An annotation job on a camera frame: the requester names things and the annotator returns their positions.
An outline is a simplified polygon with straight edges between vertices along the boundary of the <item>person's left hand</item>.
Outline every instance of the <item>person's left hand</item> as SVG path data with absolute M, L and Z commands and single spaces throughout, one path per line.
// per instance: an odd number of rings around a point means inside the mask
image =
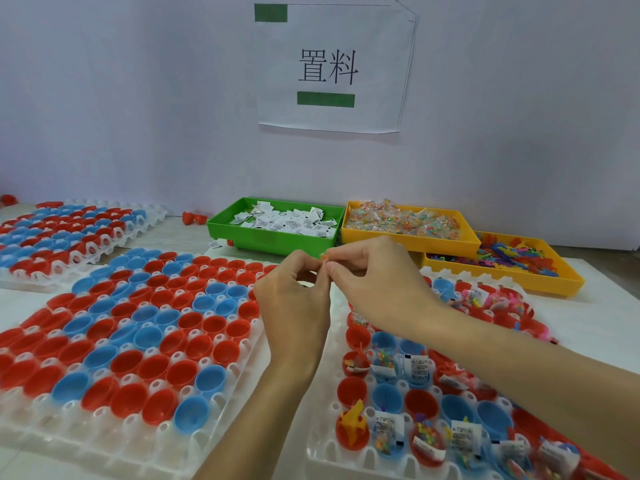
M 315 285 L 306 287 L 298 281 Z M 271 349 L 271 365 L 313 379 L 329 331 L 330 287 L 322 261 L 300 250 L 256 282 L 253 292 Z

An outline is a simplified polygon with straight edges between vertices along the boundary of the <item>yellow plastic tray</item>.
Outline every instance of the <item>yellow plastic tray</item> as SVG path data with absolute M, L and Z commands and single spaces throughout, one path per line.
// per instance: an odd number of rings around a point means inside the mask
M 342 222 L 342 242 L 355 242 L 362 241 L 364 239 L 371 239 L 372 237 L 377 237 L 379 235 L 389 235 L 393 238 L 394 241 L 399 242 L 404 245 L 407 251 L 420 251 L 423 253 L 433 253 L 433 254 L 448 254 L 450 256 L 464 256 L 467 258 L 472 258 L 476 256 L 476 252 L 480 247 L 480 240 L 477 238 L 476 233 L 471 229 L 471 226 L 467 223 L 462 214 L 457 210 L 447 210 L 447 209 L 431 209 L 439 214 L 443 214 L 448 217 L 453 217 L 457 220 L 460 226 L 460 239 L 452 241 L 450 239 L 438 239 L 437 237 L 421 237 L 418 235 L 404 235 L 404 234 L 393 234 L 389 232 L 374 232 L 369 230 L 357 230 L 357 229 L 347 229 L 345 225 L 347 224 L 347 219 L 349 217 L 350 209 L 357 208 L 360 206 L 360 202 L 358 201 L 350 201 L 347 204 L 347 211 L 344 215 L 344 220 Z M 424 207 L 410 207 L 407 205 L 400 205 L 400 209 L 409 209 L 414 212 L 419 212 L 424 209 Z
M 558 253 L 556 253 L 551 248 L 551 246 L 549 246 L 542 239 L 523 237 L 520 235 L 498 234 L 495 232 L 478 233 L 482 236 L 485 236 L 486 234 L 492 234 L 498 238 L 498 241 L 504 242 L 505 244 L 508 244 L 516 237 L 521 238 L 526 245 L 542 251 L 545 258 L 553 259 L 554 264 L 556 265 L 556 272 L 559 276 L 542 276 L 540 274 L 532 274 L 524 271 L 510 271 L 507 269 L 494 269 L 492 267 L 476 266 L 475 264 L 462 264 L 457 262 L 441 261 L 439 259 L 429 259 L 426 255 L 423 255 L 422 257 L 422 265 L 429 266 L 434 271 L 440 271 L 441 269 L 450 269 L 452 273 L 456 274 L 461 273 L 462 271 L 468 271 L 473 276 L 490 274 L 496 280 L 500 279 L 503 276 L 508 276 L 517 284 L 522 286 L 525 290 L 542 291 L 544 293 L 552 293 L 562 296 L 573 296 L 574 294 L 578 293 L 578 290 L 580 290 L 580 288 L 582 288 L 582 285 L 584 284 L 584 278 L 581 277 L 580 274 L 576 273 L 573 268 L 569 266 L 566 261 L 562 259 L 558 255 Z

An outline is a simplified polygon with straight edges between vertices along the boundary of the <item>green tape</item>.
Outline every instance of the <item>green tape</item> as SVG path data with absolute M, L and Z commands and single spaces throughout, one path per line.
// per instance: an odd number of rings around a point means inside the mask
M 277 3 L 253 5 L 256 22 L 287 23 L 287 6 Z
M 298 105 L 300 106 L 353 107 L 355 103 L 355 94 L 298 91 Z

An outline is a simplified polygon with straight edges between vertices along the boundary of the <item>hand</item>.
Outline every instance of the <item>hand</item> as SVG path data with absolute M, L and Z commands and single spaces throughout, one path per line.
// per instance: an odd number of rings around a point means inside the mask
M 315 285 L 308 288 L 299 280 Z M 300 250 L 256 282 L 253 292 L 271 349 L 270 365 L 313 379 L 329 331 L 330 287 L 322 261 Z
M 326 255 L 332 280 L 358 313 L 382 330 L 409 338 L 417 320 L 449 312 L 404 246 L 386 235 L 331 248 Z

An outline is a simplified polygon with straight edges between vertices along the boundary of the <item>person's right hand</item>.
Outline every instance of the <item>person's right hand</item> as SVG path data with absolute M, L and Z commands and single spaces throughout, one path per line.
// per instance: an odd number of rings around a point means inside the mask
M 329 276 L 350 304 L 382 330 L 410 338 L 418 320 L 450 310 L 429 289 L 404 246 L 388 236 L 331 248 L 326 256 Z

